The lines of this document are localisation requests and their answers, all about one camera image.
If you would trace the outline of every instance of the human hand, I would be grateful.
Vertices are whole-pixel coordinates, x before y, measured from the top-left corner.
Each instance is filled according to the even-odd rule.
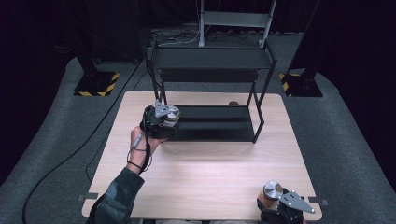
[[[135,148],[133,148],[134,142],[142,133],[139,143]],[[160,143],[166,141],[166,139],[155,139],[155,138],[148,138],[148,143],[150,144],[150,155],[152,155],[160,145]],[[146,136],[144,132],[140,129],[140,127],[134,127],[131,131],[131,145],[130,145],[131,153],[129,156],[129,161],[131,163],[127,163],[126,167],[133,171],[136,174],[140,174],[140,167],[142,167],[145,163],[146,158]]]

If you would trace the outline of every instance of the black backdrop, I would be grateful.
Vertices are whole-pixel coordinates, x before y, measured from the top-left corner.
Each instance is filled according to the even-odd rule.
[[[290,65],[306,68],[323,58],[316,72],[338,88],[394,189],[395,12],[392,0],[321,0]]]

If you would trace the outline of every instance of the black curtain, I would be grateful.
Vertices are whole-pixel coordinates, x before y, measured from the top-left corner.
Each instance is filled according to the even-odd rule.
[[[197,22],[200,0],[148,0],[151,25],[155,28],[178,26],[185,22]],[[300,33],[311,17],[317,0],[277,0],[271,32]],[[246,13],[267,13],[271,0],[206,0],[205,10]],[[216,27],[212,31],[225,31],[236,27]]]
[[[290,65],[323,58],[316,72],[338,88],[394,189],[395,11],[392,0],[321,0]]]
[[[47,116],[74,54],[56,1],[1,1],[0,31],[1,185]]]

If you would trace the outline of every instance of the metal shelf frame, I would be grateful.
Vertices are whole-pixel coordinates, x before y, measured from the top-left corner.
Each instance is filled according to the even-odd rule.
[[[205,46],[205,25],[241,26],[264,28],[262,40],[259,40],[260,48],[264,46],[264,40],[270,31],[274,16],[276,0],[272,0],[270,10],[267,14],[205,11],[205,0],[201,0],[199,47]]]
[[[244,105],[176,105],[182,116],[179,130],[172,140],[256,143],[264,125],[262,100],[276,62],[276,55],[268,40],[264,40],[263,48],[252,49],[168,48],[153,45],[148,50],[148,72],[155,98],[166,105],[166,82],[251,83]],[[268,70],[268,74],[262,90],[256,91],[262,69]],[[256,132],[249,112],[252,98],[260,118]]]

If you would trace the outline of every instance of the wooden table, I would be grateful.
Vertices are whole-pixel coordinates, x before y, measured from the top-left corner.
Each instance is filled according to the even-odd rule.
[[[247,93],[168,92],[169,105],[243,104]],[[128,91],[120,105],[90,192],[102,195],[126,164],[130,131],[142,119],[145,107],[154,104],[151,91]],[[257,109],[250,108],[253,124]],[[288,190],[316,196],[290,120],[277,94],[265,94],[265,124],[256,144],[249,142],[165,142],[153,154],[142,174],[146,183],[137,194],[131,217],[182,220],[260,220],[256,198],[263,185],[278,181]],[[86,200],[87,217],[95,200]],[[309,203],[321,219],[317,203]]]

